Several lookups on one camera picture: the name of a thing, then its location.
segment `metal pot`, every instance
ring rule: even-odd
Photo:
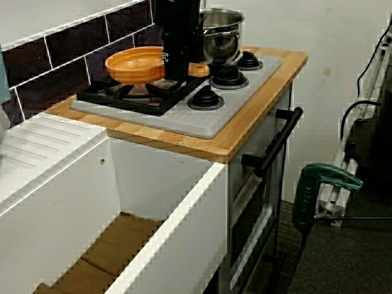
[[[240,24],[245,16],[237,11],[217,8],[202,9],[200,12],[206,16],[203,63],[232,62],[239,54]]]

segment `cardboard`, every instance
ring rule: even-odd
[[[66,294],[104,294],[115,277],[79,259],[53,286]]]
[[[59,290],[50,288],[45,284],[40,284],[33,294],[64,294],[64,293],[60,292]]]
[[[161,224],[122,214],[99,236],[82,259],[102,271],[118,276]]]
[[[161,225],[121,213],[55,285],[33,294],[104,294]]]

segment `dark tile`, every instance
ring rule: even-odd
[[[53,66],[60,66],[108,44],[105,19],[99,17],[47,37]]]
[[[18,103],[17,95],[15,90],[11,90],[11,99],[6,103],[2,104],[2,109],[7,113],[8,118],[11,121],[11,127],[15,127],[23,122],[22,112]]]
[[[111,41],[125,37],[153,23],[149,0],[108,14],[106,19]]]
[[[10,87],[50,70],[44,39],[3,52]]]
[[[70,63],[18,88],[26,119],[88,86],[84,59]]]
[[[156,24],[135,34],[135,47],[162,46],[162,28]]]
[[[111,44],[103,49],[87,55],[88,72],[90,74],[90,79],[95,78],[106,78],[108,77],[108,72],[105,67],[105,61],[111,55],[130,49],[134,47],[134,38],[132,36],[119,40],[114,44]]]

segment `wood countertop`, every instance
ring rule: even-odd
[[[54,105],[46,112],[106,127],[108,135],[113,138],[226,164],[307,62],[307,54],[303,52],[255,47],[242,49],[278,56],[282,58],[283,64],[216,137],[209,140],[74,111],[69,105],[75,96]]]

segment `green clamp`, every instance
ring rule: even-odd
[[[298,181],[293,209],[293,224],[301,233],[304,233],[314,220],[321,183],[343,187],[349,191],[360,190],[363,185],[359,178],[334,165],[317,162],[306,166]]]

